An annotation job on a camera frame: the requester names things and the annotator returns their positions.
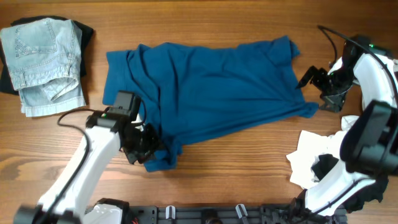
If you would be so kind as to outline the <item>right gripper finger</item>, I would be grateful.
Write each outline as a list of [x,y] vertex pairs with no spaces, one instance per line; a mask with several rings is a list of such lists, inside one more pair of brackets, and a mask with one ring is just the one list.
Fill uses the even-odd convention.
[[333,113],[339,113],[346,99],[346,93],[339,95],[324,95],[321,94],[320,98],[323,100],[324,104],[319,106],[320,110],[329,111]]
[[300,89],[307,85],[312,78],[318,73],[318,68],[315,66],[311,66],[304,74],[304,76],[298,82],[298,85],[295,87],[296,89]]

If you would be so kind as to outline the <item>white t-shirt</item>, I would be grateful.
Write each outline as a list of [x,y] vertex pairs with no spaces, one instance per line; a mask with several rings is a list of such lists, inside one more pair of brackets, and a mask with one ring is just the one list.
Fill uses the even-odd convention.
[[[371,100],[385,101],[393,107],[397,106],[390,78],[373,57],[369,54],[360,56],[353,71],[361,87],[363,108],[370,104]],[[290,182],[303,189],[317,185],[320,178],[315,175],[312,166],[319,161],[320,155],[330,154],[334,159],[340,158],[343,137],[358,118],[356,115],[342,117],[341,130],[330,136],[301,131],[297,150],[286,155],[292,168]]]

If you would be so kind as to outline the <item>blue polo shirt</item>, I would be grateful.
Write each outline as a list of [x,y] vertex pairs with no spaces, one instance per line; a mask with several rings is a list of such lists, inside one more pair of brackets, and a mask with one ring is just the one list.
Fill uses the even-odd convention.
[[144,164],[149,172],[174,169],[182,147],[293,116],[311,118],[292,69],[299,55],[286,36],[235,48],[209,49],[164,43],[106,54],[103,103],[119,91],[141,97],[140,115],[165,148]]

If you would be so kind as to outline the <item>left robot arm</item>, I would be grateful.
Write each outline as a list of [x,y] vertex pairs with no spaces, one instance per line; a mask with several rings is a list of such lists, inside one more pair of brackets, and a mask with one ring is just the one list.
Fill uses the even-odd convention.
[[127,202],[105,198],[92,210],[87,206],[106,166],[119,151],[130,164],[143,164],[162,148],[153,126],[139,116],[145,107],[139,95],[120,91],[113,106],[91,111],[85,128],[71,125],[83,135],[78,149],[37,205],[20,206],[13,222],[137,223]]

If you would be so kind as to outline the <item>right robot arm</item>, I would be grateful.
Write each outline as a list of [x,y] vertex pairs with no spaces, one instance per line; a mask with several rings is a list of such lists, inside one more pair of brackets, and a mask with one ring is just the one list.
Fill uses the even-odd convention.
[[308,218],[330,217],[378,177],[397,175],[397,62],[363,35],[343,39],[342,57],[330,71],[312,66],[297,85],[316,86],[325,102],[321,109],[339,112],[346,92],[358,82],[364,106],[341,142],[337,164],[306,190],[302,205]]

